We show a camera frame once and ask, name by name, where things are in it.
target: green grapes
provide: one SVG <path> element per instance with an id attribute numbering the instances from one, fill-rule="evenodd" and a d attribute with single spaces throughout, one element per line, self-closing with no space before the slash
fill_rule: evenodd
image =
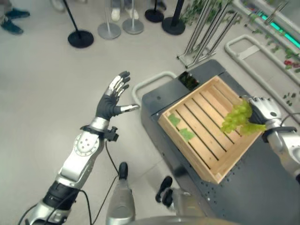
<path id="1" fill-rule="evenodd" d="M 246 100 L 243 100 L 240 105 L 234 105 L 233 110 L 224 118 L 221 131 L 229 134 L 238 126 L 241 126 L 240 133 L 242 135 L 250 135 L 257 131 L 266 130 L 265 125 L 254 124 L 248 121 L 251 114 L 251 106 Z"/>

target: black cable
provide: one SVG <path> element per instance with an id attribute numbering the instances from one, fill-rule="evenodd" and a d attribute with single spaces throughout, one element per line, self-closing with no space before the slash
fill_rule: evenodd
<path id="1" fill-rule="evenodd" d="M 292 115 L 300 115 L 300 112 L 295 112 L 295 113 L 291 113 L 291 114 L 288 114 L 281 122 L 280 126 L 282 127 L 284 121 L 286 121 L 287 118 L 289 118 L 290 116 Z"/>
<path id="2" fill-rule="evenodd" d="M 74 192 L 72 192 L 72 193 L 70 193 L 67 197 L 65 197 L 53 210 L 52 210 L 52 212 L 50 213 L 50 215 L 46 218 L 46 221 L 43 223 L 43 225 L 46 225 L 47 224 L 47 222 L 48 222 L 48 220 L 50 219 L 50 217 L 52 216 L 52 214 L 66 201 L 66 200 L 68 200 L 70 197 L 72 197 L 73 195 L 76 195 L 78 192 L 82 192 L 82 193 L 84 193 L 84 196 L 85 196 L 85 199 L 86 199 L 86 202 L 87 202 L 87 205 L 88 205 L 88 212 L 89 212 L 89 218 L 90 218 L 90 225 L 94 225 L 95 224 L 95 222 L 97 221 L 97 219 L 98 219 L 98 216 L 100 215 L 100 212 L 101 212 L 101 210 L 102 210 L 102 208 L 103 208 L 103 206 L 104 206 L 104 204 L 105 204 L 105 202 L 106 202 L 106 199 L 107 199 L 107 197 L 108 197 L 108 195 L 109 195 L 109 193 L 110 193 L 110 191 L 111 191 L 111 189 L 112 189 L 112 187 L 113 187 L 113 184 L 114 184 L 114 182 L 116 181 L 116 179 L 117 179 L 117 177 L 119 176 L 119 171 L 118 171 L 118 169 L 117 169 L 117 167 L 116 167 L 116 165 L 115 165 L 115 163 L 113 162 L 113 159 L 112 159 L 112 157 L 111 157 L 111 155 L 110 155 L 110 153 L 109 153 L 109 151 L 108 151 L 108 148 L 107 148 L 107 141 L 105 142 L 105 149 L 106 149 L 106 152 L 107 152 L 107 154 L 108 154 L 108 156 L 109 156 L 109 158 L 110 158 L 110 160 L 111 160 L 111 162 L 112 162 L 112 165 L 113 165 L 113 167 L 114 167 L 114 169 L 116 170 L 116 172 L 117 172 L 117 176 L 115 176 L 115 178 L 113 179 L 113 181 L 112 181 L 112 184 L 110 185 L 110 187 L 109 187 L 109 189 L 108 189 L 108 192 L 106 193 L 106 196 L 105 196 L 105 198 L 104 198 L 104 200 L 103 200 L 103 202 L 102 202 L 102 204 L 101 204 L 101 206 L 100 206 L 100 209 L 99 209 L 99 211 L 98 211 L 98 213 L 97 213 L 97 215 L 96 215 L 96 218 L 95 218 L 95 220 L 94 220 L 94 222 L 92 222 L 92 218 L 91 218 L 91 211 L 90 211 L 90 202 L 89 202 L 89 198 L 88 198 L 88 195 L 86 194 L 86 192 L 84 191 L 84 190 L 79 190 L 79 191 L 74 191 Z M 19 223 L 18 223 L 18 225 L 21 225 L 21 222 L 22 222 L 22 220 L 24 219 L 24 217 L 27 215 L 27 213 L 30 211 L 30 210 L 32 210 L 34 207 L 36 207 L 36 205 L 37 204 L 35 204 L 35 205 L 33 205 L 33 206 L 31 206 L 28 210 L 26 210 L 26 212 L 22 215 L 22 217 L 21 217 L 21 219 L 19 220 Z"/>
<path id="3" fill-rule="evenodd" d="M 101 210 L 102 210 L 102 208 L 103 208 L 103 206 L 104 206 L 104 203 L 105 203 L 105 201 L 106 201 L 106 199 L 107 199 L 107 197 L 108 197 L 108 194 L 110 193 L 110 191 L 111 191 L 111 189 L 112 189 L 112 187 L 113 187 L 113 184 L 114 184 L 115 180 L 117 179 L 117 177 L 118 177 L 118 176 L 115 176 L 115 178 L 113 179 L 112 184 L 111 184 L 111 186 L 109 187 L 108 192 L 106 193 L 106 196 L 105 196 L 105 198 L 104 198 L 104 200 L 103 200 L 103 202 L 102 202 L 102 204 L 101 204 L 101 206 L 100 206 L 100 209 L 99 209 L 99 211 L 98 211 L 98 213 L 97 213 L 97 215 L 96 215 L 96 218 L 95 218 L 94 222 L 92 223 L 92 225 L 94 225 L 95 222 L 97 221 L 98 216 L 100 215 L 100 212 L 101 212 Z"/>
<path id="4" fill-rule="evenodd" d="M 112 189 L 112 187 L 113 187 L 113 184 L 114 184 L 114 182 L 116 181 L 117 177 L 119 176 L 119 171 L 118 171 L 118 169 L 117 169 L 115 163 L 113 162 L 113 159 L 112 159 L 112 157 L 111 157 L 111 154 L 110 154 L 109 151 L 108 151 L 108 148 L 107 148 L 107 141 L 105 142 L 105 149 L 106 149 L 106 152 L 107 152 L 107 154 L 108 154 L 108 156 L 109 156 L 109 158 L 110 158 L 110 160 L 111 160 L 111 162 L 112 162 L 112 165 L 113 165 L 113 167 L 114 167 L 114 169 L 116 170 L 116 172 L 117 172 L 118 175 L 115 176 L 115 178 L 113 179 L 112 184 L 111 184 L 111 186 L 109 187 L 108 192 L 106 193 L 106 196 L 105 196 L 105 198 L 104 198 L 104 200 L 103 200 L 103 202 L 102 202 L 102 204 L 101 204 L 101 206 L 100 206 L 100 209 L 99 209 L 99 211 L 98 211 L 98 213 L 97 213 L 97 215 L 96 215 L 96 218 L 95 218 L 94 222 L 92 223 L 92 225 L 94 225 L 95 222 L 97 221 L 98 216 L 100 215 L 100 212 L 101 212 L 101 210 L 102 210 L 102 208 L 103 208 L 103 206 L 104 206 L 104 204 L 105 204 L 105 201 L 106 201 L 106 199 L 107 199 L 107 197 L 108 197 L 108 195 L 109 195 L 109 193 L 110 193 L 110 191 L 111 191 L 111 189 Z"/>
<path id="5" fill-rule="evenodd" d="M 111 162 L 112 162 L 112 165 L 113 165 L 114 169 L 116 170 L 117 174 L 119 175 L 119 171 L 118 171 L 116 165 L 115 165 L 114 162 L 113 162 L 113 159 L 112 159 L 112 157 L 111 157 L 111 154 L 109 154 L 109 151 L 108 151 L 108 148 L 107 148 L 107 141 L 105 142 L 105 149 L 106 149 L 106 152 L 107 152 L 107 154 L 108 154 L 108 156 L 109 156 L 109 158 L 110 158 L 110 160 L 111 160 Z"/>
<path id="6" fill-rule="evenodd" d="M 27 215 L 27 213 L 29 213 L 30 210 L 32 210 L 34 207 L 36 207 L 37 204 L 31 206 L 29 209 L 26 210 L 26 212 L 23 213 L 22 217 L 20 218 L 18 225 L 21 225 L 22 220 L 24 219 L 24 217 Z"/>

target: small box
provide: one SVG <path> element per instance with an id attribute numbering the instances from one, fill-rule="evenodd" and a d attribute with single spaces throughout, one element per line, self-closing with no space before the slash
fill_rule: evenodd
<path id="1" fill-rule="evenodd" d="M 203 180 L 220 183 L 261 134 L 241 135 L 239 129 L 225 134 L 220 130 L 224 117 L 240 103 L 239 96 L 215 76 L 158 120 Z"/>

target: silver stanchion base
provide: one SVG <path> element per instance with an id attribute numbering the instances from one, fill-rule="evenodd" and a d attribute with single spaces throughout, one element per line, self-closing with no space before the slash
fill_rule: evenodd
<path id="1" fill-rule="evenodd" d="M 123 22 L 122 28 L 128 34 L 140 34 L 144 31 L 144 24 L 139 20 L 135 20 L 135 25 L 133 27 L 132 19 L 127 19 Z"/>
<path id="2" fill-rule="evenodd" d="M 107 23 L 103 23 L 98 27 L 98 34 L 105 40 L 113 40 L 121 35 L 121 29 L 114 23 L 109 23 L 110 32 L 107 28 Z"/>

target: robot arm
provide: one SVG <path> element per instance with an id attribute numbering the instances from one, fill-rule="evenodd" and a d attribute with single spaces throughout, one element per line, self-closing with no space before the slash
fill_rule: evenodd
<path id="1" fill-rule="evenodd" d="M 262 138 L 279 156 L 282 166 L 300 183 L 300 136 L 294 127 L 282 124 L 281 112 L 273 99 L 250 98 L 252 116 L 249 121 L 265 124 Z"/>
<path id="2" fill-rule="evenodd" d="M 111 117 L 139 108 L 138 105 L 117 106 L 121 94 L 129 87 L 129 72 L 116 76 L 106 89 L 97 106 L 92 122 L 81 128 L 73 149 L 49 188 L 46 196 L 25 220 L 26 225 L 63 224 L 71 212 L 80 189 L 85 184 L 105 139 L 116 141 L 116 127 L 108 130 Z"/>

